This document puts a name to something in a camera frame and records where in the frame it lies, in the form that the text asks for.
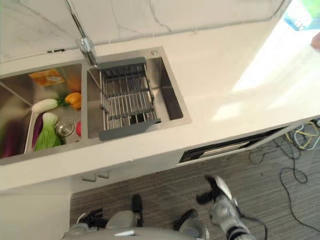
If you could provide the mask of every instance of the black cable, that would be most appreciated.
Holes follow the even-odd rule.
[[[240,218],[242,218],[242,219],[247,219],[247,220],[249,220],[249,221],[251,221],[251,222],[256,222],[256,223],[259,223],[259,224],[263,225],[263,227],[264,227],[264,240],[267,240],[267,239],[268,239],[268,228],[267,228],[267,225],[266,225],[262,220],[260,220],[259,218],[252,217],[252,216],[246,216],[246,215],[244,215],[244,214],[240,211],[239,207],[236,207],[236,209],[237,209],[237,211],[238,211],[238,213],[239,213]]]
[[[263,160],[265,159],[265,156],[266,156],[266,155],[271,154],[271,153],[274,153],[274,152],[276,152],[278,149],[280,149],[288,158],[290,158],[290,159],[292,160],[292,162],[293,162],[293,167],[285,167],[285,168],[282,168],[282,169],[280,170],[280,173],[279,173],[280,183],[281,183],[281,185],[283,186],[283,188],[285,189],[286,194],[288,195],[290,212],[291,212],[292,216],[294,217],[294,219],[295,219],[299,224],[301,224],[301,225],[303,225],[303,226],[306,226],[306,227],[308,227],[308,228],[311,228],[311,229],[313,229],[313,230],[315,230],[315,231],[317,231],[317,232],[320,232],[319,229],[317,229],[317,228],[315,228],[315,227],[313,227],[313,226],[310,226],[310,225],[308,225],[308,224],[305,224],[305,223],[303,223],[302,221],[300,221],[300,220],[296,217],[296,215],[295,215],[295,213],[294,213],[294,211],[293,211],[291,196],[290,196],[290,193],[289,193],[286,185],[285,185],[284,182],[283,182],[282,173],[284,172],[284,170],[292,170],[294,178],[295,178],[295,179],[298,181],[298,183],[300,183],[300,184],[306,184],[306,183],[308,182],[308,177],[307,177],[307,175],[306,175],[303,171],[296,169],[296,160],[299,159],[300,156],[301,156],[301,149],[299,149],[299,148],[298,148],[297,146],[295,146],[294,144],[291,144],[290,142],[288,142],[283,136],[282,136],[280,139],[283,140],[281,143],[276,142],[276,140],[273,140],[273,142],[275,143],[275,146],[265,146],[265,147],[258,148],[258,149],[255,150],[255,151],[252,151],[252,153],[255,153],[255,152],[257,152],[257,151],[264,150],[264,149],[266,149],[267,147],[275,147],[275,150],[273,150],[273,151],[264,152],[264,153],[262,154],[261,160],[260,160],[258,163],[257,163],[257,162],[254,162],[254,161],[252,160],[252,158],[251,158],[251,152],[250,152],[250,154],[249,154],[249,160],[250,160],[250,162],[251,162],[252,164],[254,164],[254,165],[259,165],[259,164],[261,164],[261,163],[263,162]],[[282,144],[283,144],[283,143],[286,143],[286,144],[289,146],[290,153],[288,153],[288,152],[282,147]],[[300,173],[300,174],[304,177],[304,180],[300,180],[300,179],[297,177],[297,173]]]

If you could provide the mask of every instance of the faucet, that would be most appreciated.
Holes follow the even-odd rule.
[[[80,51],[82,52],[85,60],[90,65],[97,67],[98,61],[97,61],[97,55],[96,55],[94,44],[92,43],[91,39],[86,34],[86,32],[84,31],[84,28],[80,24],[79,17],[77,16],[75,7],[72,4],[71,0],[64,0],[64,2],[65,2],[65,5],[68,8],[68,10],[73,18],[73,21],[74,21],[76,27],[78,28],[80,35],[82,37],[81,39],[78,39],[76,41]]]

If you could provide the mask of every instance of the wire rack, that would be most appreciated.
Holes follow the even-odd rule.
[[[99,79],[104,130],[157,119],[144,63],[102,69]]]

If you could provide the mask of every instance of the yellow bell pepper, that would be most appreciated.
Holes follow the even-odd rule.
[[[67,104],[70,104],[75,110],[81,109],[81,93],[73,92],[64,98]]]

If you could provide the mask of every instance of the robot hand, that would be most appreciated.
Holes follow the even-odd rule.
[[[213,224],[219,225],[225,232],[228,240],[255,240],[249,229],[240,220],[241,212],[235,198],[225,181],[216,176],[205,176],[211,186],[211,191],[196,196],[196,201],[201,204],[212,203],[209,217]]]

